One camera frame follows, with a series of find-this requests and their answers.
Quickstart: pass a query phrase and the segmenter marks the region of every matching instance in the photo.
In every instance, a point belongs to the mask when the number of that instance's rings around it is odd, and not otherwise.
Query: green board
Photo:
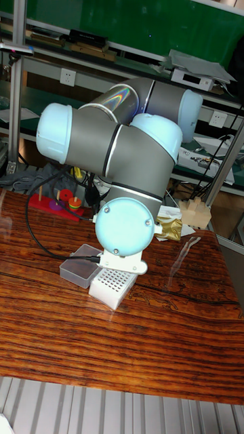
[[[12,14],[13,4],[0,0],[0,10]],[[244,34],[244,16],[190,0],[28,0],[27,16],[155,54],[173,48],[225,67]]]

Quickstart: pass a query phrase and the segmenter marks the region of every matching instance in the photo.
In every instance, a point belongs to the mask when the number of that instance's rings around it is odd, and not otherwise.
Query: white device
[[[226,155],[227,150],[229,149],[232,140],[234,138],[233,135],[229,135],[229,139],[226,139],[222,145],[219,151],[216,154],[216,157],[224,157]],[[222,142],[221,138],[209,138],[209,137],[193,137],[194,140],[199,143],[200,146],[202,146],[209,154],[214,155],[217,151],[219,145]]]
[[[171,80],[205,91],[211,90],[214,86],[214,80],[212,78],[195,75],[179,68],[174,69]]]
[[[94,277],[89,295],[97,298],[114,311],[134,285],[137,274],[110,269],[102,269]]]
[[[19,56],[34,56],[34,48],[27,45],[14,45],[12,43],[0,42],[0,51],[17,54]]]

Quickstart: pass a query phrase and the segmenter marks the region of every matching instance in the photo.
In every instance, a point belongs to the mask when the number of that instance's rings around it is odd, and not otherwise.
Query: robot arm
[[[141,78],[79,110],[54,103],[42,113],[40,153],[113,180],[96,218],[103,267],[146,272],[142,250],[152,241],[182,138],[192,140],[202,101],[190,90]]]

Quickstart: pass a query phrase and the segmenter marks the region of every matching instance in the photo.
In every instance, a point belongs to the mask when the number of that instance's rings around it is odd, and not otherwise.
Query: paper
[[[208,62],[207,60],[199,59],[198,57],[189,56],[188,54],[170,50],[172,64],[185,68],[192,74],[202,75],[204,77],[212,77],[216,80],[230,83],[230,80],[236,81],[225,69],[217,62]]]
[[[34,119],[36,117],[40,117],[36,115],[36,113],[32,112],[28,108],[22,108],[21,109],[21,121],[26,121],[27,119]],[[10,110],[0,110],[0,119],[3,122],[9,122],[10,119]]]
[[[1,434],[14,434],[10,427],[8,420],[3,414],[0,414],[0,433]]]
[[[164,217],[164,216],[181,218],[182,213],[180,209],[177,207],[161,205],[161,207],[159,208],[158,217]]]
[[[192,229],[190,226],[188,226],[187,224],[182,225],[182,237],[184,237],[185,235],[191,235],[192,233],[195,233],[196,231],[194,231],[194,229]]]

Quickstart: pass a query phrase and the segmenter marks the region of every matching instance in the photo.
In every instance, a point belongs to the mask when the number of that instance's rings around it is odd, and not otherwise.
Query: wood grain surface
[[[213,233],[194,234],[180,267],[191,236],[154,239],[148,272],[112,312],[60,278],[25,201],[7,192],[0,211],[1,376],[244,404],[243,317]],[[90,222],[29,214],[55,253],[100,248]]]

